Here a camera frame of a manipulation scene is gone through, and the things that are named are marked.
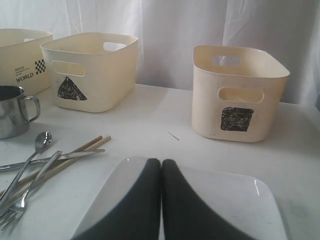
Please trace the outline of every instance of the black triangle label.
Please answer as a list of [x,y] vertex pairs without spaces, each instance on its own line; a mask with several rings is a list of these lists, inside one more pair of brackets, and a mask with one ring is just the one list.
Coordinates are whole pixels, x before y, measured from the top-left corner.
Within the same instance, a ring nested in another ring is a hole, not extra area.
[[76,101],[87,100],[86,96],[79,90],[75,83],[66,76],[58,89],[58,97]]

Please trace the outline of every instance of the knife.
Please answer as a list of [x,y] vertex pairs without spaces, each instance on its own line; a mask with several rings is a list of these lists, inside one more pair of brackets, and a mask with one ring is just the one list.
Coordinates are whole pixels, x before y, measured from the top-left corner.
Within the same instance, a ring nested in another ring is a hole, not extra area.
[[[103,153],[104,151],[105,151],[104,149],[95,149],[95,150],[90,150],[90,151],[70,152],[70,153],[61,155],[56,160],[56,162],[66,161],[66,160],[74,159],[74,158],[82,158],[82,157],[90,156],[90,155],[93,155],[93,154]],[[50,157],[33,160],[33,161],[31,161],[29,166],[34,167],[34,166],[43,165],[46,162],[48,162],[49,159],[50,159]],[[5,172],[5,171],[10,171],[10,170],[13,170],[13,169],[19,169],[23,165],[24,165],[24,162],[18,162],[18,163],[13,163],[13,164],[8,164],[8,165],[2,165],[2,166],[0,166],[0,173],[1,172]]]

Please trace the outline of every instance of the mug handle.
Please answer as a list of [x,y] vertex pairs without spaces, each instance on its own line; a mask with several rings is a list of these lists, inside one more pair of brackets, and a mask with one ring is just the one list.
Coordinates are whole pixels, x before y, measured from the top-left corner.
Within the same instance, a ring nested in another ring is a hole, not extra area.
[[35,104],[36,116],[27,120],[28,123],[31,123],[31,122],[33,122],[34,120],[37,120],[40,117],[40,113],[41,113],[40,102],[39,102],[39,99],[37,97],[35,97],[35,96],[26,96],[26,97],[24,97],[24,100],[31,100]]

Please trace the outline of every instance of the white curtain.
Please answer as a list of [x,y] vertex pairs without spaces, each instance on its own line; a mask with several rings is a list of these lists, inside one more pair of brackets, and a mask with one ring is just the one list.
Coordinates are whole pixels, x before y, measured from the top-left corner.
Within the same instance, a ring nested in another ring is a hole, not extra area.
[[191,90],[193,48],[262,49],[291,72],[282,101],[320,92],[319,0],[0,0],[0,28],[139,38],[138,83]]

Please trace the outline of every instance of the stainless steel mug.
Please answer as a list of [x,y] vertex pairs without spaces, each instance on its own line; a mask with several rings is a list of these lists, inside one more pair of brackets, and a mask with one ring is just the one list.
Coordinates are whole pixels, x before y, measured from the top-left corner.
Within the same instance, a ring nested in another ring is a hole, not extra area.
[[[40,116],[40,103],[35,96],[25,96],[19,86],[0,86],[0,139],[26,132],[29,123]],[[36,116],[29,119],[25,101],[34,101]]]

